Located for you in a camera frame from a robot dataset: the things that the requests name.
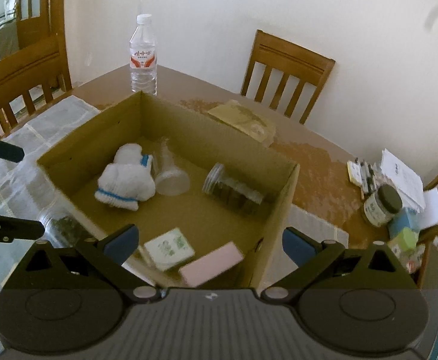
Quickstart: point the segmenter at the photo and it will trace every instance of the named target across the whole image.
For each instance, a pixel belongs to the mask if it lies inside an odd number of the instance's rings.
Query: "pink box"
[[[229,242],[179,269],[190,287],[198,287],[224,273],[244,259],[234,242]]]

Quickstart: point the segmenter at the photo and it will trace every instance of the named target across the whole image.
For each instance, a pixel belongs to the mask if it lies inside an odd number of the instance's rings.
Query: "white bottle cap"
[[[152,21],[152,15],[149,13],[143,13],[137,16],[137,24],[148,24]]]

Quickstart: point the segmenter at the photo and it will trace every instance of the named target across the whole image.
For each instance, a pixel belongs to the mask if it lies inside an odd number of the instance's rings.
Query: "jar label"
[[[375,194],[371,195],[364,203],[364,213],[370,223],[375,227],[381,227],[392,219],[392,215],[383,212],[379,207]]]
[[[141,48],[131,50],[130,66],[135,69],[154,68],[156,67],[156,48]]]

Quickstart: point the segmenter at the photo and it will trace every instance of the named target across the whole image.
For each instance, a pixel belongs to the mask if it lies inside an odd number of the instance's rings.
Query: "wooden door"
[[[16,0],[17,38],[23,49],[49,36],[49,0]]]

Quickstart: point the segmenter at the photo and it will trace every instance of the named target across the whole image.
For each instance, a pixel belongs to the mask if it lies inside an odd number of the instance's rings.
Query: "ribbed black surface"
[[[55,360],[339,360],[308,337],[291,311],[250,290],[173,289],[155,304],[132,308],[121,327],[96,346]],[[1,360],[39,360],[8,351]],[[411,352],[388,359],[416,360]]]

